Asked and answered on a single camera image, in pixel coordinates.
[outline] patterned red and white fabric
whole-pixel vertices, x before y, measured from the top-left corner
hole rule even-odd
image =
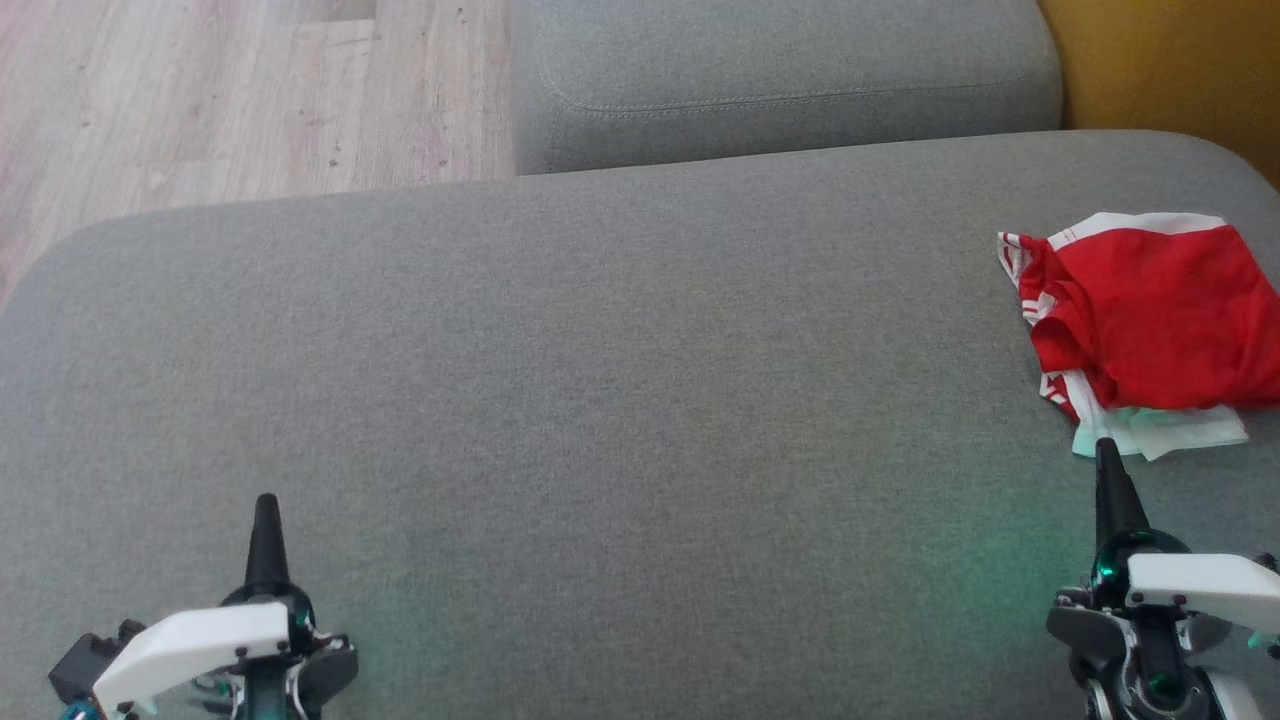
[[[1047,238],[998,237],[1041,395],[1082,430],[1149,457],[1123,437],[1130,424],[1153,447],[1224,445],[1247,437],[1224,406],[1280,405],[1280,296],[1221,218],[1098,213]]]

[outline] gray fabric surface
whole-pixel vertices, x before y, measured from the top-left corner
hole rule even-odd
[[[353,717],[1071,719],[1043,624],[1091,462],[1037,393],[997,229],[1234,220],[1208,143],[1044,133],[124,219],[0,315],[0,696],[207,606],[257,492],[364,673]],[[1276,550],[1280,418],[1132,473],[1202,551]],[[1280,712],[1274,669],[1224,653]]]
[[[1053,129],[1034,0],[516,0],[521,174]]]

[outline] floor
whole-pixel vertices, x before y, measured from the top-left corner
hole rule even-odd
[[[0,1],[0,301],[108,218],[512,176],[508,3]]]

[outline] gray upholstery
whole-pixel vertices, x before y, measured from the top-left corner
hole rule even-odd
[[[0,315],[0,696],[216,602],[253,496],[357,717],[1070,719],[1044,633],[1092,473],[995,231],[1280,197],[1181,136],[1044,133],[111,222]],[[1134,462],[1203,551],[1276,547],[1280,418]],[[1243,638],[1236,638],[1243,646]],[[1267,708],[1274,669],[1224,653]]]
[[[1036,0],[516,0],[521,174],[1059,127]]]

